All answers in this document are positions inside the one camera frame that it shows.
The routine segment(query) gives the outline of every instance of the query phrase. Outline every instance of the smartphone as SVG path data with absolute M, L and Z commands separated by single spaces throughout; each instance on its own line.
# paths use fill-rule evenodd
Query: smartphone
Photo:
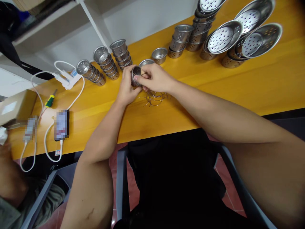
M 69 137 L 69 110 L 58 112 L 55 120 L 55 141 Z

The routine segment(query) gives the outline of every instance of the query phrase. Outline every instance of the wooden table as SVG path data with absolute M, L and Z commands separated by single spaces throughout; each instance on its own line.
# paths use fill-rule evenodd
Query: wooden table
M 210 31 L 234 19 L 248 2 L 250 1 L 227 0 L 218 12 Z M 215 60 L 203 61 L 199 57 L 200 51 L 187 50 L 178 59 L 167 57 L 162 67 L 184 83 L 240 104 L 259 115 L 304 108 L 305 18 L 302 9 L 297 0 L 277 0 L 275 10 L 266 23 L 280 23 L 283 26 L 282 38 L 270 52 L 251 59 L 238 68 L 222 67 L 220 61 L 224 54 Z M 193 16 L 177 24 L 192 24 L 192 19 Z M 129 45 L 133 63 L 139 64 L 150 58 L 152 51 L 158 47 L 168 47 L 175 25 Z M 102 87 L 86 81 L 83 94 L 70 109 L 70 137 L 64 142 L 64 154 L 84 149 L 90 135 L 114 102 L 120 81 L 121 79 L 108 80 Z M 80 80 L 72 90 L 66 91 L 58 81 L 52 79 L 37 87 L 44 101 L 58 89 L 52 109 L 46 110 L 41 118 L 37 154 L 44 153 L 44 134 L 54 121 L 56 112 L 66 109 L 72 103 L 82 84 Z M 145 104 L 145 99 L 140 98 L 127 107 L 118 143 L 199 127 L 174 98 L 164 100 L 157 107 L 144 107 Z M 37 100 L 33 114 L 38 115 L 40 109 L 40 101 Z M 11 130 L 9 133 L 14 159 L 21 155 L 24 146 L 23 134 L 23 128 Z M 33 155 L 33 145 L 33 142 L 28 144 L 24 157 Z M 59 142 L 54 141 L 54 128 L 47 136 L 47 147 L 49 152 L 60 149 Z

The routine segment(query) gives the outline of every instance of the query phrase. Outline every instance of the white cable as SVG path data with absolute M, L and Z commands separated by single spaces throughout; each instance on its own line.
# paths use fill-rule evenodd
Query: white cable
M 38 133 L 39 120 L 40 120 L 42 114 L 43 114 L 43 113 L 45 112 L 45 110 L 47 109 L 47 108 L 44 109 L 44 104 L 43 104 L 43 102 L 42 102 L 42 99 L 41 99 L 41 97 L 40 97 L 40 94 L 38 93 L 38 91 L 36 90 L 36 88 L 35 88 L 35 86 L 34 86 L 34 84 L 33 84 L 33 78 L 34 78 L 35 76 L 37 76 L 38 74 L 40 74 L 40 73 L 50 73 L 50 74 L 53 74 L 52 72 L 49 72 L 49 71 L 42 71 L 42 72 L 36 73 L 35 75 L 33 75 L 33 76 L 31 77 L 31 84 L 32 84 L 32 86 L 33 86 L 35 92 L 37 93 L 37 95 L 38 95 L 38 97 L 39 97 L 39 99 L 40 99 L 40 102 L 41 102 L 41 112 L 40 112 L 40 115 L 39 115 L 39 117 L 38 117 L 38 121 L 37 121 L 37 125 L 36 125 L 36 130 L 33 132 L 33 134 L 35 135 L 34 155 L 33 155 L 33 164 L 32 164 L 32 167 L 31 167 L 29 170 L 25 170 L 25 169 L 22 167 L 22 158 L 23 158 L 23 154 L 24 154 L 24 152 L 25 152 L 25 148 L 26 148 L 26 146 L 28 145 L 27 142 L 24 143 L 24 148 L 23 148 L 22 154 L 21 154 L 21 156 L 20 156 L 19 165 L 20 165 L 20 168 L 21 168 L 21 170 L 22 170 L 23 172 L 29 172 L 29 171 L 31 171 L 32 168 L 33 168 L 34 165 L 35 165 L 36 151 L 37 151 L 37 133 Z
M 62 60 L 57 60 L 57 61 L 54 62 L 54 66 L 55 66 L 56 69 L 59 70 L 60 72 L 62 72 L 62 70 L 60 70 L 60 69 L 56 66 L 57 63 L 65 63 L 65 64 L 68 64 L 68 65 L 72 66 L 74 69 L 76 69 L 76 67 L 74 67 L 72 64 L 69 64 L 68 62 L 65 62 L 65 61 L 62 61 Z
M 69 64 L 69 63 L 67 63 L 67 62 L 64 62 L 64 61 L 56 61 L 55 63 L 54 63 L 54 65 L 57 63 L 57 62 L 63 62 L 63 63 L 66 63 L 66 64 Z M 82 90 L 80 91 L 80 93 L 79 93 L 79 95 L 75 98 L 75 100 L 71 103 L 71 105 L 66 109 L 66 110 L 69 110 L 71 107 L 72 107 L 72 105 L 75 103 L 75 101 L 79 98 L 79 96 L 81 95 L 81 93 L 83 92 L 83 90 L 84 90 L 84 87 L 85 87 L 85 79 L 84 79 L 84 77 L 82 76 L 82 78 L 83 78 L 83 87 L 82 87 Z M 47 131 L 45 132 L 45 135 L 44 135 L 44 150 L 45 150 L 45 153 L 46 153 L 46 155 L 47 155 L 47 157 L 52 161 L 52 162 L 59 162 L 60 161 L 60 159 L 61 159 L 61 156 L 62 156 L 62 154 L 63 154 L 63 151 L 62 151 L 62 148 L 63 148 L 63 143 L 64 143 L 64 141 L 63 140 L 60 140 L 60 155 L 59 155 L 59 159 L 57 160 L 57 161 L 55 161 L 55 160 L 53 160 L 51 157 L 50 157 L 50 155 L 49 155 L 49 153 L 48 153 L 48 149 L 47 149 L 47 134 L 48 134 L 48 132 L 49 132 L 49 130 L 51 129 L 51 127 L 54 125 L 54 122 L 52 122 L 51 123 L 51 125 L 48 127 L 48 129 L 47 129 Z

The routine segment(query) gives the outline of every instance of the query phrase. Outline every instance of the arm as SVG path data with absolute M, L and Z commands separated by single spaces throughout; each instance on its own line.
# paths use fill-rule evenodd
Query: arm
M 118 97 L 78 161 L 61 228 L 110 228 L 113 183 L 108 159 L 117 143 L 125 108 L 141 91 L 141 88 L 133 90 L 131 87 L 133 67 L 124 69 Z
M 302 140 L 237 104 L 175 80 L 158 65 L 144 66 L 142 75 L 136 79 L 145 90 L 170 93 L 206 132 L 229 148 L 249 192 L 277 227 L 302 223 Z

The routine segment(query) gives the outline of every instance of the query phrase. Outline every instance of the chair armrest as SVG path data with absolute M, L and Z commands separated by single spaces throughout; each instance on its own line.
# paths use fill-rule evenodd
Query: chair armrest
M 116 186 L 116 207 L 118 221 L 127 218 L 130 214 L 129 193 L 127 181 L 127 153 L 128 147 L 118 151 L 117 158 L 117 186 Z

